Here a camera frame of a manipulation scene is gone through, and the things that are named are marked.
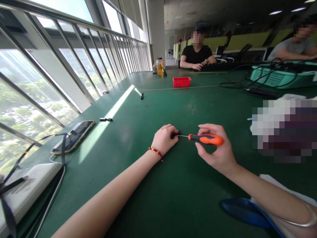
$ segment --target orange screwdriver handle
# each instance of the orange screwdriver handle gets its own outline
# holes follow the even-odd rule
[[[201,143],[207,144],[207,145],[213,145],[213,146],[220,146],[224,143],[224,140],[216,135],[201,135],[201,136],[196,136],[193,134],[190,134],[188,136],[189,140],[195,140],[199,141]]]

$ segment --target green table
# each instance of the green table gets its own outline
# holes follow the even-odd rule
[[[275,164],[273,158],[252,149],[251,122],[247,118],[252,115],[252,107],[262,106],[261,98],[219,87],[226,73],[167,73],[164,77],[151,72],[132,73],[63,130],[68,132],[83,120],[96,121],[83,143],[66,156],[62,186],[38,237],[50,237],[145,153],[154,133],[168,123],[184,135],[196,134],[202,123],[223,125],[240,165],[257,175],[269,174],[286,187],[317,198],[313,166]],[[179,76],[191,77],[191,87],[174,89],[172,78]],[[232,74],[232,78],[240,76],[241,72]],[[144,93],[144,100],[140,100],[135,87]],[[313,97],[314,91],[316,87],[283,92]],[[99,118],[110,110],[116,112],[113,122],[100,122]],[[51,139],[30,160],[48,162],[51,148],[60,139]],[[219,202],[232,197],[249,198],[198,156],[194,142],[180,138],[164,162],[157,163],[136,189],[106,237],[277,237],[273,231],[228,216]]]

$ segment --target hand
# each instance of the hand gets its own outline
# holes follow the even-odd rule
[[[157,149],[162,156],[178,142],[178,136],[171,139],[172,132],[178,133],[178,130],[176,130],[175,126],[168,124],[159,129],[154,135],[152,146]]]
[[[198,71],[201,71],[202,67],[203,67],[202,64],[193,64],[193,69],[197,69]]]
[[[197,135],[213,134],[220,136],[224,140],[224,143],[218,146],[217,150],[212,154],[208,154],[200,143],[195,143],[200,157],[222,174],[230,173],[237,168],[238,164],[235,161],[231,144],[224,128],[215,124],[203,124],[199,125],[199,127],[201,129]]]

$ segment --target black t-shirt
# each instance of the black t-shirt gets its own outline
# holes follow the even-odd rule
[[[194,46],[186,46],[183,50],[182,55],[186,56],[187,63],[201,63],[212,56],[212,51],[208,46],[202,46],[202,48],[195,52]]]

